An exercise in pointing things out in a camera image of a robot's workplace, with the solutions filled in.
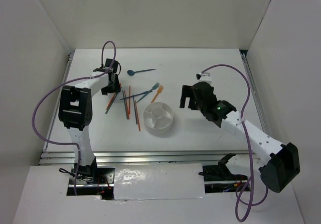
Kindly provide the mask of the orange plastic knife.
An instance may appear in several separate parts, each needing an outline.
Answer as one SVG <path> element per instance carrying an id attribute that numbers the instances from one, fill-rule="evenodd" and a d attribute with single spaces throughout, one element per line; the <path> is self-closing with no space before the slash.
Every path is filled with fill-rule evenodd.
<path id="1" fill-rule="evenodd" d="M 119 94 L 120 92 L 116 92 L 113 97 L 111 98 L 110 102 L 108 103 L 107 107 L 106 107 L 106 111 L 109 110 L 109 108 L 111 107 L 111 105 L 113 104 L 115 98 L 117 97 L 117 95 Z"/>

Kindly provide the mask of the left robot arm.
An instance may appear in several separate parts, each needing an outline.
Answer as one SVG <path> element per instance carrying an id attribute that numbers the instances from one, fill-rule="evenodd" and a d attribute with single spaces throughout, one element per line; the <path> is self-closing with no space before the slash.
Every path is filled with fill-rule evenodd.
<path id="1" fill-rule="evenodd" d="M 74 86 L 62 87 L 58 118 L 67 129 L 71 141 L 76 143 L 75 167 L 81 170 L 81 177 L 87 183 L 94 183 L 99 177 L 89 137 L 89 125 L 93 118 L 92 97 L 98 92 L 105 96 L 120 92 L 119 68 L 118 61 L 107 58 L 101 67 L 93 70 L 89 79 Z"/>

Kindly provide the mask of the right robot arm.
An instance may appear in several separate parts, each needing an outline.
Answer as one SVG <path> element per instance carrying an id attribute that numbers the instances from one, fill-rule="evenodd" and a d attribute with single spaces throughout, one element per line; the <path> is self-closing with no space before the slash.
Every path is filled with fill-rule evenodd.
<path id="1" fill-rule="evenodd" d="M 300 173 L 298 148 L 284 144 L 261 131 L 229 102 L 218 100 L 214 87 L 207 82 L 198 82 L 193 86 L 183 85 L 180 108 L 198 110 L 206 120 L 246 142 L 246 134 L 252 151 L 261 159 L 263 166 L 258 168 L 262 182 L 273 192 L 280 193 Z"/>

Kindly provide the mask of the dark blue plastic spoon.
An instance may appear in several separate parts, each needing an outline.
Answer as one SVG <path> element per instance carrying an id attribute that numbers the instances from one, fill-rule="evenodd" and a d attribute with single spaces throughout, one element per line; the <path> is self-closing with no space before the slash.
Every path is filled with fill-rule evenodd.
<path id="1" fill-rule="evenodd" d="M 154 71 L 155 69 L 144 69 L 144 70 L 138 70 L 138 71 L 134 71 L 134 70 L 127 70 L 127 74 L 129 76 L 134 76 L 137 73 L 142 73 L 142 72 L 149 72 L 149 71 Z"/>

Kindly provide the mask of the orange-yellow plastic fork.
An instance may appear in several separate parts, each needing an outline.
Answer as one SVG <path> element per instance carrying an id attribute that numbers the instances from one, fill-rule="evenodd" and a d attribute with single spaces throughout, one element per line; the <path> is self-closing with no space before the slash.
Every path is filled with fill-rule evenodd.
<path id="1" fill-rule="evenodd" d="M 156 98 L 158 97 L 158 95 L 163 91 L 164 89 L 164 86 L 163 85 L 160 85 L 157 89 L 157 92 L 155 94 L 155 96 L 153 97 L 152 101 L 150 103 L 154 103 Z"/>

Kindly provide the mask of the teal plastic fork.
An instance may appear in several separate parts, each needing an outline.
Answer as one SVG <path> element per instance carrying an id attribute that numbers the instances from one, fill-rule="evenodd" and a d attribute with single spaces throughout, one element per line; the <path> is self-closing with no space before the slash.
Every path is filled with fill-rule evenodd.
<path id="1" fill-rule="evenodd" d="M 152 91 L 156 90 L 159 87 L 159 83 L 157 82 L 150 90 L 148 90 L 136 103 L 140 102 L 142 99 L 144 99 L 148 94 L 150 94 Z"/>

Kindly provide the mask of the dark blue plastic knife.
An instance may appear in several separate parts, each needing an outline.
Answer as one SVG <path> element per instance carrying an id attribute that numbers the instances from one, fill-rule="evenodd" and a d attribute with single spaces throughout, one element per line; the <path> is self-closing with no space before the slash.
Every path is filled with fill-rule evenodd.
<path id="1" fill-rule="evenodd" d="M 133 96 L 134 96 L 134 97 L 136 97 L 136 96 L 141 96 L 141 95 L 148 94 L 148 93 L 150 93 L 150 92 L 153 92 L 153 90 L 151 90 L 151 91 L 144 91 L 144 92 L 142 92 L 142 93 L 134 94 Z"/>

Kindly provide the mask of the white divided round container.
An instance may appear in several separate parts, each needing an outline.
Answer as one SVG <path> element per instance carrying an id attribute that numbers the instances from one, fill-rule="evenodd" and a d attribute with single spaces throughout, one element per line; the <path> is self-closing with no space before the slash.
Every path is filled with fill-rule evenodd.
<path id="1" fill-rule="evenodd" d="M 163 102 L 150 103 L 143 111 L 145 128 L 154 135 L 167 133 L 173 124 L 174 112 Z"/>

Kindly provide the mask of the white foam board cover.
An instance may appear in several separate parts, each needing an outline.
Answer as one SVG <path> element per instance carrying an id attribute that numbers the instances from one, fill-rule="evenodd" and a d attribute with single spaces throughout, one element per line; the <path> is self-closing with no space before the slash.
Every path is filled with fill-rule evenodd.
<path id="1" fill-rule="evenodd" d="M 165 200 L 197 199 L 205 194 L 200 163 L 117 165 L 114 172 L 114 199 Z"/>

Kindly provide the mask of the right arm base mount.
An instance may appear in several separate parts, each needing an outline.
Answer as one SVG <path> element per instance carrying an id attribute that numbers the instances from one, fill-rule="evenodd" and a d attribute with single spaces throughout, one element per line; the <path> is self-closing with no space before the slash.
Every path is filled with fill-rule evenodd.
<path id="1" fill-rule="evenodd" d="M 199 175 L 204 179 L 205 193 L 223 193 L 236 191 L 237 187 L 245 184 L 245 175 L 232 174 L 227 168 L 236 154 L 227 154 L 215 165 L 205 165 Z"/>

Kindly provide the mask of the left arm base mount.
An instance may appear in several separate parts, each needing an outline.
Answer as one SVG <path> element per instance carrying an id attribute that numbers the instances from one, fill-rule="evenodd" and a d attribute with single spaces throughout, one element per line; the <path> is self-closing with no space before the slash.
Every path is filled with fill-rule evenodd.
<path id="1" fill-rule="evenodd" d="M 78 173 L 75 179 L 75 169 L 59 168 L 59 172 L 69 175 L 67 196 L 97 195 L 103 200 L 114 199 L 115 168 L 98 168 L 95 176 Z"/>

